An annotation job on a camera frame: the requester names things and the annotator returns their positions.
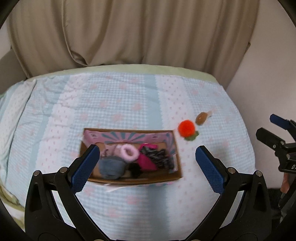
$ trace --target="cardboard box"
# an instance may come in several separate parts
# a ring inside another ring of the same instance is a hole
[[[100,148],[100,151],[102,151],[104,148],[104,143],[129,143],[136,147],[139,147],[142,143],[157,144],[159,149],[164,148],[167,150],[168,155],[174,162],[174,170],[159,169],[154,172],[145,172],[141,174],[139,178],[133,179],[123,176],[118,180],[103,179],[100,177],[100,175],[98,175],[97,171],[93,171],[88,179],[89,181],[98,183],[139,185],[169,182],[182,177],[177,144],[172,130],[140,131],[85,128],[80,148],[80,155],[82,155],[91,144],[96,144]]]

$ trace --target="beige curtain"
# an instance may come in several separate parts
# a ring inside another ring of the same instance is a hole
[[[20,0],[12,48],[28,77],[102,64],[200,70],[224,87],[256,22],[259,0]]]

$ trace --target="gray yarn ball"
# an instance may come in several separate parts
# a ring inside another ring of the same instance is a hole
[[[99,160],[99,169],[102,178],[116,180],[124,175],[126,162],[118,156],[107,156]]]

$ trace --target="metal screw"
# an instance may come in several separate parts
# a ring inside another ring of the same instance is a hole
[[[33,175],[34,176],[38,176],[39,174],[40,174],[40,171],[39,170],[36,170],[36,171],[33,172]]]
[[[61,169],[59,170],[59,172],[61,173],[65,173],[68,170],[68,168],[66,167],[61,167]]]
[[[256,171],[256,175],[259,176],[259,177],[261,177],[262,176],[262,172]]]
[[[228,171],[229,171],[230,173],[232,173],[232,174],[235,173],[235,169],[234,169],[233,167],[228,168]]]

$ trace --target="blue gripper pad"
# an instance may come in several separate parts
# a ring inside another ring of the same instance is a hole
[[[272,114],[270,117],[269,117],[269,120],[271,123],[287,130],[290,128],[290,122],[288,120],[285,120],[275,114]]]
[[[218,163],[214,164],[213,161],[217,162],[220,160],[214,158],[205,146],[199,146],[196,149],[195,159],[200,166],[203,174],[207,178],[207,181],[211,185],[213,191],[222,194],[224,192],[224,183],[227,180],[227,174],[225,170],[222,170],[224,165],[222,163],[222,166]]]
[[[92,170],[100,159],[100,149],[97,145],[90,145],[85,153],[75,159],[70,165],[68,179],[73,193],[81,192]]]

